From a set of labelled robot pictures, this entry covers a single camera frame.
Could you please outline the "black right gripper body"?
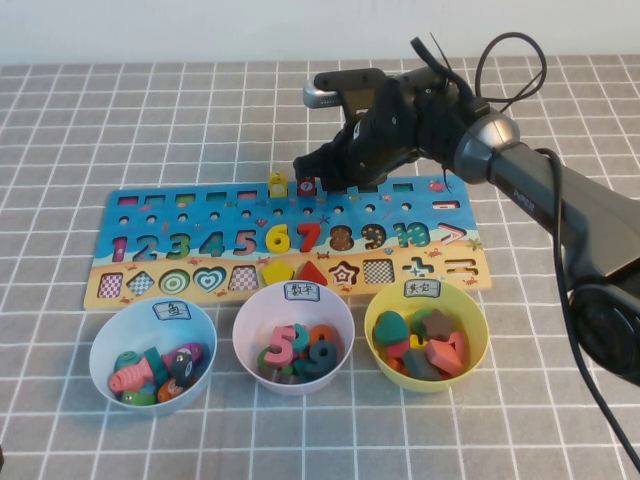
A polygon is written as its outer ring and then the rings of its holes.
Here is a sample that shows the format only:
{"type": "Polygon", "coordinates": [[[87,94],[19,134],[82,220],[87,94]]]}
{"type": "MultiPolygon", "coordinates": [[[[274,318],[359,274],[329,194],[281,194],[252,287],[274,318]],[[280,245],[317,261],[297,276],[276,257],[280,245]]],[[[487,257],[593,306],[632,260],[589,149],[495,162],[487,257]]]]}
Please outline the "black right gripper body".
{"type": "Polygon", "coordinates": [[[424,74],[386,79],[374,90],[367,112],[334,137],[326,158],[326,175],[348,187],[375,184],[407,161],[415,148],[416,95],[426,89],[424,74]]]}

